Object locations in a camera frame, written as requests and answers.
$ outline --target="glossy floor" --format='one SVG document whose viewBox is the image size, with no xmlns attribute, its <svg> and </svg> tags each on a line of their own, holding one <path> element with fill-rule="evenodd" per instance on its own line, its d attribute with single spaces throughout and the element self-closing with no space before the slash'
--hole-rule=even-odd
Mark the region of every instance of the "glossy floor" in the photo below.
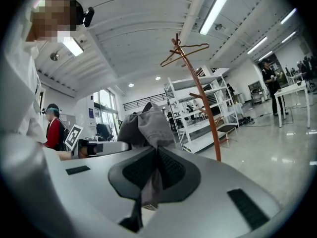
<svg viewBox="0 0 317 238">
<path fill-rule="evenodd" d="M 243 125 L 237 135 L 231 133 L 229 147 L 221 145 L 221 158 L 251 180 L 269 191 L 282 206 L 305 188 L 317 166 L 317 95 L 309 94 L 311 105 L 311 127 L 307 128 L 307 108 L 304 92 L 285 96 L 289 115 L 278 126 L 274 117 L 272 100 L 249 110 L 243 106 L 245 116 L 255 118 L 254 124 Z M 197 153 L 215 159 L 214 146 Z"/>
</svg>

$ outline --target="white shelving unit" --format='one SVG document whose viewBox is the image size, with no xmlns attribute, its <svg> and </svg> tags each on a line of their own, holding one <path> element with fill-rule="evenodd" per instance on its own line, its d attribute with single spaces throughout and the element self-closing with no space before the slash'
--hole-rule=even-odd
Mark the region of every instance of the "white shelving unit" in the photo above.
<svg viewBox="0 0 317 238">
<path fill-rule="evenodd" d="M 236 110 L 233 108 L 233 110 L 228 111 L 228 102 L 231 101 L 231 103 L 233 103 L 233 99 L 229 89 L 227 88 L 227 84 L 223 76 L 220 75 L 220 76 L 200 77 L 199 81 L 203 87 L 210 85 L 211 89 L 205 90 L 205 94 L 206 96 L 214 94 L 216 99 L 216 103 L 210 105 L 210 108 L 219 107 L 220 114 L 217 116 L 222 116 L 225 118 L 223 119 L 224 124 L 219 126 L 218 128 L 228 124 L 234 124 L 239 126 Z M 220 94 L 221 90 L 227 90 L 230 98 L 223 100 L 223 96 L 225 97 L 226 94 L 224 93 L 223 95 L 221 95 Z M 203 148 L 211 145 L 213 143 L 213 136 L 211 132 L 209 131 L 203 135 L 200 135 L 200 132 L 199 132 L 199 130 L 206 128 L 210 125 L 208 119 L 198 121 L 191 125 L 187 125 L 187 122 L 185 120 L 185 118 L 187 117 L 201 113 L 200 110 L 195 110 L 193 112 L 187 113 L 186 109 L 183 106 L 184 103 L 196 98 L 196 97 L 190 96 L 189 95 L 190 93 L 199 94 L 195 81 L 193 79 L 171 81 L 170 78 L 168 78 L 168 83 L 165 86 L 165 93 L 168 99 L 168 103 L 170 105 L 171 113 L 175 122 L 179 141 L 181 143 L 182 148 L 188 152 L 196 153 L 202 150 Z M 175 104 L 178 107 L 180 117 L 176 117 L 176 118 L 182 119 L 182 123 L 184 126 L 183 128 L 178 128 L 177 126 L 177 121 L 174 116 L 174 110 L 173 110 L 172 104 Z M 226 122 L 227 120 L 226 118 L 229 118 L 229 117 L 234 118 L 235 122 L 234 123 Z M 221 138 L 222 136 L 224 136 L 224 133 L 218 132 L 218 137 Z"/>
</svg>

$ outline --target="ceiling light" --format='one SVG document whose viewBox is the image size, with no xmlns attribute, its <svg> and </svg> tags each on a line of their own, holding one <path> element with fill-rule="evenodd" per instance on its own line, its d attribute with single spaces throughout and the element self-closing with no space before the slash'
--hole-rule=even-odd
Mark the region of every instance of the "ceiling light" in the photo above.
<svg viewBox="0 0 317 238">
<path fill-rule="evenodd" d="M 265 42 L 267 40 L 267 37 L 265 36 L 258 44 L 256 44 L 253 48 L 251 48 L 248 51 L 248 54 L 251 53 L 253 50 L 255 50 L 259 45 L 261 45 L 263 42 Z"/>
<path fill-rule="evenodd" d="M 264 55 L 263 57 L 261 57 L 260 59 L 259 59 L 259 61 L 261 61 L 263 58 L 266 58 L 269 54 L 271 54 L 272 53 L 272 51 L 270 51 L 270 52 L 268 52 L 266 55 Z"/>
<path fill-rule="evenodd" d="M 199 31 L 200 34 L 206 35 L 208 33 L 226 1 L 227 0 L 216 0 Z"/>
<path fill-rule="evenodd" d="M 296 34 L 296 31 L 293 32 L 291 35 L 289 35 L 287 38 L 284 39 L 284 41 L 282 41 L 282 43 L 286 42 L 289 38 L 291 38 L 294 34 Z"/>
<path fill-rule="evenodd" d="M 289 14 L 286 15 L 285 18 L 282 19 L 281 24 L 284 24 L 295 12 L 296 12 L 296 8 L 293 9 Z"/>
<path fill-rule="evenodd" d="M 64 37 L 63 43 L 73 53 L 74 56 L 78 56 L 84 51 L 73 37 Z"/>
</svg>

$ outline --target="railing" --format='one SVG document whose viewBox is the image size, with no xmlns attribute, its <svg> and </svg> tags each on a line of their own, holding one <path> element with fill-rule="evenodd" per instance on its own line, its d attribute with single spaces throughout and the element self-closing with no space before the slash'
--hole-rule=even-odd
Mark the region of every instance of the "railing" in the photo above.
<svg viewBox="0 0 317 238">
<path fill-rule="evenodd" d="M 145 106 L 148 102 L 159 102 L 167 100 L 165 93 L 153 95 L 147 98 L 143 98 L 137 101 L 132 101 L 126 104 L 123 104 L 124 110 L 135 109 Z"/>
</svg>

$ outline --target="white lab coat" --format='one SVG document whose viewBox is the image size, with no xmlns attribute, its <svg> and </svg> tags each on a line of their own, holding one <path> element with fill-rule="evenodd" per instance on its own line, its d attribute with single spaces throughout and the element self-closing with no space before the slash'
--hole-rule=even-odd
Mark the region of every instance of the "white lab coat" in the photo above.
<svg viewBox="0 0 317 238">
<path fill-rule="evenodd" d="M 35 141 L 47 141 L 43 130 L 43 117 L 38 104 L 41 93 L 41 83 L 37 75 L 34 59 L 39 54 L 36 42 L 25 42 L 32 23 L 30 22 L 31 9 L 20 12 L 12 22 L 11 31 L 6 36 L 2 47 L 4 67 L 1 73 L 1 98 L 7 103 L 2 108 L 5 118 L 14 120 L 13 124 L 1 121 L 1 130 L 18 132 L 32 137 Z"/>
</svg>

